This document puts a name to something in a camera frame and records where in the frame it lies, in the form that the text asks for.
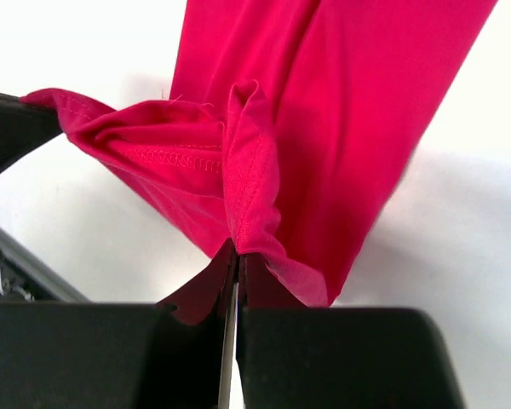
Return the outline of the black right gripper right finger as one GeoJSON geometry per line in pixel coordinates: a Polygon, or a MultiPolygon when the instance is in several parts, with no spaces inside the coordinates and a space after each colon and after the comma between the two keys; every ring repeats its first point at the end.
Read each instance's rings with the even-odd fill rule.
{"type": "Polygon", "coordinates": [[[462,408],[439,328],[413,308],[309,308],[256,254],[238,267],[248,408],[462,408]]]}

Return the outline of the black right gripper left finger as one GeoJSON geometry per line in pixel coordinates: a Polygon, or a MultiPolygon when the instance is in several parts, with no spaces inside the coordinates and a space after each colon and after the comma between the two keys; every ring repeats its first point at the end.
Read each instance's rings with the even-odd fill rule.
{"type": "Polygon", "coordinates": [[[236,253],[157,304],[0,296],[0,408],[227,408],[236,253]]]}

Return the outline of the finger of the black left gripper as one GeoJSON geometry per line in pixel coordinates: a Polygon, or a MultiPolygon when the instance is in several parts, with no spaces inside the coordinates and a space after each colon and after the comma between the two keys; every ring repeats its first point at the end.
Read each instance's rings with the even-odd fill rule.
{"type": "Polygon", "coordinates": [[[0,93],[0,174],[61,133],[55,110],[0,93]]]}

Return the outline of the magenta t shirt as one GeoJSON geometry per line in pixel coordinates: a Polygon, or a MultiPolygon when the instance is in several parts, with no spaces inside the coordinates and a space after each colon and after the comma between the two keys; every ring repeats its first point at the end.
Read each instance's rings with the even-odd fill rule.
{"type": "Polygon", "coordinates": [[[207,256],[262,255],[260,304],[328,307],[492,1],[190,1],[167,100],[56,110],[207,256]]]}

